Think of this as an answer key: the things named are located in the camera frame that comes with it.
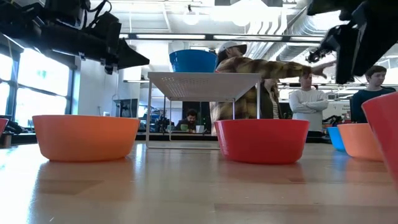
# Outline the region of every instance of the metal stand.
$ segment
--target metal stand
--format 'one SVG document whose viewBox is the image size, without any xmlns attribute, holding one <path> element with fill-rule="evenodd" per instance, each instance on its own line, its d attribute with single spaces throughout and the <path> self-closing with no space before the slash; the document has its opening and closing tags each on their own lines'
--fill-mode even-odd
<svg viewBox="0 0 398 224">
<path fill-rule="evenodd" d="M 220 149 L 219 147 L 164 147 L 150 146 L 150 116 L 152 85 L 155 84 L 170 100 L 169 140 L 172 140 L 172 101 L 217 101 L 232 102 L 235 119 L 235 102 L 257 83 L 257 119 L 260 114 L 260 74 L 238 73 L 150 73 L 148 111 L 146 126 L 146 146 L 148 149 Z"/>
</svg>

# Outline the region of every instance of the green cup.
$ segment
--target green cup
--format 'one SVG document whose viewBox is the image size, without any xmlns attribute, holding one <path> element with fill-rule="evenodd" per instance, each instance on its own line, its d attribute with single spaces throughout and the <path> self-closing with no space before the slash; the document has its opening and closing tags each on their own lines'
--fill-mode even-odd
<svg viewBox="0 0 398 224">
<path fill-rule="evenodd" d="M 188 131 L 188 125 L 187 124 L 181 124 L 181 131 Z"/>
</svg>

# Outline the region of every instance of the table surface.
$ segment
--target table surface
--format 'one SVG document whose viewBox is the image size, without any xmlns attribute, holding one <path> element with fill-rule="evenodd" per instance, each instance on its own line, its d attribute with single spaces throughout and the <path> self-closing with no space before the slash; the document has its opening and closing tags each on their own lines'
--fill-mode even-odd
<svg viewBox="0 0 398 224">
<path fill-rule="evenodd" d="M 261 78 L 254 73 L 149 72 L 148 78 L 173 101 L 237 100 Z"/>
<path fill-rule="evenodd" d="M 329 144 L 307 144 L 287 166 L 144 144 L 125 159 L 88 164 L 48 162 L 37 145 L 0 149 L 0 223 L 396 224 L 397 211 L 383 163 Z"/>
</svg>

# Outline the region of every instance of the blue bowl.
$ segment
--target blue bowl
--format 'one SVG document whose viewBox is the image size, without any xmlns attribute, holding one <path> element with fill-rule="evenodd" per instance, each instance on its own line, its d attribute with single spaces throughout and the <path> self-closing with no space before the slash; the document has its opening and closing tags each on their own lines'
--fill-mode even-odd
<svg viewBox="0 0 398 224">
<path fill-rule="evenodd" d="M 331 143 L 336 150 L 345 152 L 346 148 L 343 144 L 343 139 L 341 138 L 340 132 L 337 127 L 328 128 L 329 136 L 331 139 Z"/>
<path fill-rule="evenodd" d="M 211 73 L 216 69 L 217 56 L 204 50 L 179 50 L 169 56 L 174 72 Z"/>
</svg>

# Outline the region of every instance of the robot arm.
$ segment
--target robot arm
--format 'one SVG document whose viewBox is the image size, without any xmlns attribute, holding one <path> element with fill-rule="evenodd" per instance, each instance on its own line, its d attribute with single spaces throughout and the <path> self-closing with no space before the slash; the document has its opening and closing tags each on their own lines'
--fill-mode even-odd
<svg viewBox="0 0 398 224">
<path fill-rule="evenodd" d="M 319 48 L 307 61 L 317 62 L 326 54 L 337 53 L 336 82 L 353 82 L 362 76 L 398 41 L 398 4 L 394 0 L 313 0 L 309 16 L 341 10 L 347 25 L 329 30 Z"/>
<path fill-rule="evenodd" d="M 99 16 L 106 3 L 109 1 L 90 9 L 89 0 L 47 0 L 44 7 L 40 3 L 21 7 L 0 0 L 0 32 L 13 42 L 43 54 L 54 51 L 101 62 L 108 74 L 115 68 L 149 64 L 148 58 L 119 39 L 121 23 L 110 10 Z M 86 26 L 89 12 L 96 14 Z"/>
</svg>

